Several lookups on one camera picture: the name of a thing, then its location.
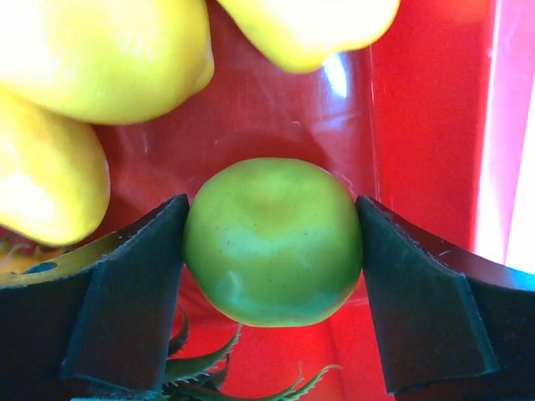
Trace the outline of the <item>yellow toy bell pepper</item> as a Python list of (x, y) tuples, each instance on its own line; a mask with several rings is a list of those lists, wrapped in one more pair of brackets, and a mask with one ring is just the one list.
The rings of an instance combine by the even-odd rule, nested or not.
[(305, 74), (336, 53), (377, 41), (394, 22), (398, 0), (226, 0), (219, 4), (243, 35), (285, 72)]

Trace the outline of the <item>toy pineapple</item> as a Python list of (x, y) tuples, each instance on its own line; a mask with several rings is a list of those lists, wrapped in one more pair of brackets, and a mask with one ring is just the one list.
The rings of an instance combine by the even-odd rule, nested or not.
[[(40, 245), (29, 250), (28, 244), (12, 243), (10, 236), (1, 239), (1, 273), (17, 275), (29, 273), (30, 269), (52, 261), (72, 251), (71, 246), (43, 250)], [(228, 374), (230, 352), (240, 337), (237, 329), (231, 339), (221, 348), (194, 358), (175, 358), (166, 362), (163, 389), (156, 400), (235, 400), (235, 396), (224, 394), (219, 387)], [(279, 393), (266, 395), (264, 400), (298, 400), (313, 389), (317, 382), (331, 369), (339, 369), (337, 364), (323, 367), (305, 384), (303, 376)]]

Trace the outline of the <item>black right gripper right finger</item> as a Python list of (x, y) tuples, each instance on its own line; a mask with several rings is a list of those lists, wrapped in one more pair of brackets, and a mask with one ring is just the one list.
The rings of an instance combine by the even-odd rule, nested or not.
[(364, 280), (386, 391), (398, 400), (531, 400), (534, 277), (362, 195)]

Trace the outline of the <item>yellow toy lemon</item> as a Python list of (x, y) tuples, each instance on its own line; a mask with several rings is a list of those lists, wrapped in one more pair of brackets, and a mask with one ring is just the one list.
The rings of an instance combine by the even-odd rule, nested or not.
[(203, 1), (4, 1), (1, 82), (96, 124), (166, 114), (214, 73)]

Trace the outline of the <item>green toy pear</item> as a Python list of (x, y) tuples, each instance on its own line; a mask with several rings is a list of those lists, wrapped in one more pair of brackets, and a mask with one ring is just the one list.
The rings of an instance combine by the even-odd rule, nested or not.
[(351, 297), (363, 261), (351, 194), (288, 158), (240, 161), (203, 184), (182, 249), (207, 301), (252, 327), (322, 322)]

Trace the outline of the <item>red plastic tray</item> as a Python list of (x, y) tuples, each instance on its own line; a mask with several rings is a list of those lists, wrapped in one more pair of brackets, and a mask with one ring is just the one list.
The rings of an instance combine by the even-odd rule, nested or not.
[[(213, 1), (216, 70), (199, 94), (140, 124), (100, 126), (111, 204), (85, 245), (176, 195), (194, 195), (239, 160), (301, 159), (356, 201), (367, 195), (411, 224), (477, 256), (478, 236), (511, 222), (510, 155), (532, 83), (531, 1), (404, 1), (371, 47), (288, 74), (256, 50)], [(364, 264), (354, 292), (322, 322), (252, 327), (225, 317), (183, 267), (167, 360), (223, 347), (240, 329), (219, 390), (264, 400), (329, 370), (298, 400), (398, 400), (385, 388)]]

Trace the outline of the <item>orange toy mango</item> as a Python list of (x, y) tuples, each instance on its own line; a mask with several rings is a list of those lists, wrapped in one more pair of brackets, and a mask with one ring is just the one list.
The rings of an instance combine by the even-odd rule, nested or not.
[(1, 92), (1, 224), (49, 246), (93, 233), (110, 203), (94, 129)]

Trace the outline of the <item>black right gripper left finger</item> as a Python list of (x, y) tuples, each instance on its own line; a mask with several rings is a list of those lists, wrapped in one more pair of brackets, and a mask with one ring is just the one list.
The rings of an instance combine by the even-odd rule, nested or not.
[(2, 399), (149, 400), (161, 391), (188, 210), (176, 195), (88, 245), (2, 275)]

